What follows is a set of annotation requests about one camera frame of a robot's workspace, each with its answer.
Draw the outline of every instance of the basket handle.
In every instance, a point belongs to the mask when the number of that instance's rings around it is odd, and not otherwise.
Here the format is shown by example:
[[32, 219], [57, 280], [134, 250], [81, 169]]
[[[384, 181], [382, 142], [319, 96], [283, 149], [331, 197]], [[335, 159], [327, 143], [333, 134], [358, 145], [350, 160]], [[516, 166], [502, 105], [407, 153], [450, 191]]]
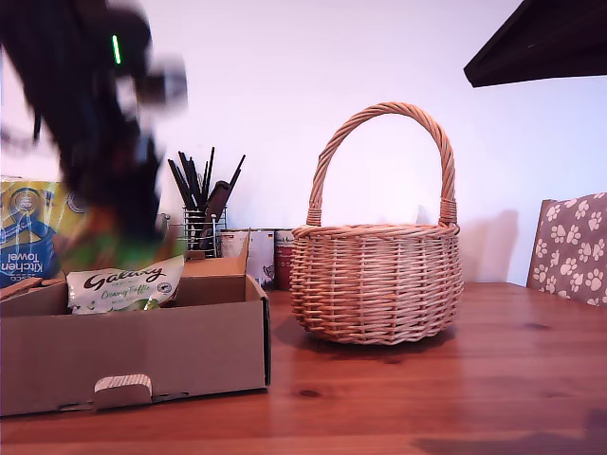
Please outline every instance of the basket handle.
[[326, 170], [331, 158], [344, 139], [359, 125], [370, 118], [383, 114], [400, 114], [411, 117], [431, 134], [440, 152], [443, 185], [441, 189], [440, 217], [438, 223], [443, 226], [457, 224], [457, 207], [454, 199], [455, 168], [453, 164], [453, 150], [445, 131], [428, 114], [411, 104], [404, 102], [382, 102], [367, 107], [358, 114], [350, 117], [341, 128], [331, 137], [325, 149], [319, 156], [319, 164], [314, 174], [314, 184], [310, 195], [310, 205], [307, 212], [307, 224], [320, 226], [322, 216], [322, 187]]

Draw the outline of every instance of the cardboard box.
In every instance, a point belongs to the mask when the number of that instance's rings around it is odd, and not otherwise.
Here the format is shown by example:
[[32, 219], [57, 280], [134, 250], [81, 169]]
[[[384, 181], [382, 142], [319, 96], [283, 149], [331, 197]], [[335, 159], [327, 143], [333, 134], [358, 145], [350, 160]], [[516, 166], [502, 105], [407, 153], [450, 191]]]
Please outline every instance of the cardboard box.
[[64, 282], [0, 301], [0, 415], [266, 388], [269, 307], [247, 254], [190, 255], [175, 308], [70, 315]]

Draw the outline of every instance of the red can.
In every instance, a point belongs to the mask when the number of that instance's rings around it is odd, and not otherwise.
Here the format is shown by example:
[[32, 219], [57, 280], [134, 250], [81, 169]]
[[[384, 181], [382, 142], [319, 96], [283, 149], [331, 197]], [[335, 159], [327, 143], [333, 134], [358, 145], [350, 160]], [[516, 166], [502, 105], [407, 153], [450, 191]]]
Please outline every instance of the red can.
[[276, 274], [274, 283], [276, 289], [288, 291], [290, 289], [291, 256], [293, 255], [295, 237], [291, 230], [277, 230], [275, 238]]

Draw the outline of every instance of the wooden table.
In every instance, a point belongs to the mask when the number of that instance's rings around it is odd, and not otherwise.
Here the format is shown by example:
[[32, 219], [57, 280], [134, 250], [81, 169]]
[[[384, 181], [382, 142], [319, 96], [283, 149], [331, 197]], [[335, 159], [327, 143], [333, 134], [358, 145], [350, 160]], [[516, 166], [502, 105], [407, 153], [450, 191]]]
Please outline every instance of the wooden table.
[[148, 408], [3, 419], [11, 454], [605, 454], [607, 310], [468, 284], [449, 331], [312, 338], [273, 293], [273, 382]]

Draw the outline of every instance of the woven basket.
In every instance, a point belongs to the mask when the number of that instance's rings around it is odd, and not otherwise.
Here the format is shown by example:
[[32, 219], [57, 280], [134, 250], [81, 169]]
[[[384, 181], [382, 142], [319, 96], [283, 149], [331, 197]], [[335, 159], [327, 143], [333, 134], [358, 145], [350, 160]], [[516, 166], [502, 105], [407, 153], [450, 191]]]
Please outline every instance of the woven basket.
[[[352, 130], [382, 114], [414, 118], [436, 142], [443, 170], [438, 225], [321, 227], [333, 154]], [[377, 104], [339, 128], [319, 157], [306, 225], [294, 230], [292, 309], [306, 331], [340, 343], [394, 345], [453, 322], [463, 289], [453, 179], [447, 135], [415, 106]]]

